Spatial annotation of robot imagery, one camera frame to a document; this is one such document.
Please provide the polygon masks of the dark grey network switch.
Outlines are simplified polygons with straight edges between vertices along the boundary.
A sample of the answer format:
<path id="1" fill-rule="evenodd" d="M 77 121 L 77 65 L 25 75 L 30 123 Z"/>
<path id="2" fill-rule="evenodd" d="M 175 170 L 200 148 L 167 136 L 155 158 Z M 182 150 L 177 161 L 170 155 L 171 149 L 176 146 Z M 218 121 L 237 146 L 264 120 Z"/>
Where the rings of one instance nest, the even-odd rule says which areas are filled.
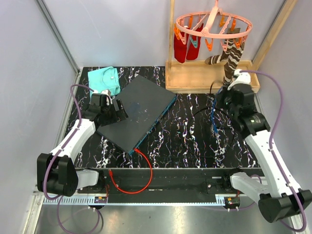
<path id="1" fill-rule="evenodd" d="M 137 76 L 116 98 L 121 100 L 127 119 L 99 127 L 97 133 L 131 155 L 174 104 L 176 94 Z"/>

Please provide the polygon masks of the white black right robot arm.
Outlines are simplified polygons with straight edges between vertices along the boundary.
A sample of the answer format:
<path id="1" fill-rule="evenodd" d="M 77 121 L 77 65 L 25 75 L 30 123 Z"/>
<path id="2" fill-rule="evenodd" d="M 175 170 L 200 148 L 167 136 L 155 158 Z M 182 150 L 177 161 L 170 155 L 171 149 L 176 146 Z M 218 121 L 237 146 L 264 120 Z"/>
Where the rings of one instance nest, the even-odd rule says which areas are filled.
<path id="1" fill-rule="evenodd" d="M 255 109 L 251 86 L 239 83 L 230 88 L 222 87 L 216 102 L 227 110 L 233 128 L 255 154 L 267 181 L 267 185 L 263 185 L 241 169 L 234 169 L 221 181 L 223 191 L 239 190 L 247 195 L 269 223 L 303 213 L 312 202 L 312 193 L 303 190 L 288 170 L 271 139 L 266 118 Z"/>

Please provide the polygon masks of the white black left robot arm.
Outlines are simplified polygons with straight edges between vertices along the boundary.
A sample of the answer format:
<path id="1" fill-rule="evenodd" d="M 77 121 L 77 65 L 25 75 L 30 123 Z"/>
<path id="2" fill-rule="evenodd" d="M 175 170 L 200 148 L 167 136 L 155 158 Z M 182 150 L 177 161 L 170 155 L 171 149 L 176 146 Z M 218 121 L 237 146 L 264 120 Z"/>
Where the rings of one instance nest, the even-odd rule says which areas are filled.
<path id="1" fill-rule="evenodd" d="M 99 127 L 125 120 L 121 99 L 111 99 L 106 94 L 93 94 L 85 110 L 78 114 L 73 128 L 50 153 L 37 158 L 37 186 L 47 199 L 49 194 L 72 196 L 76 190 L 89 187 L 94 193 L 105 188 L 104 179 L 93 169 L 77 171 L 74 162 L 86 141 Z"/>

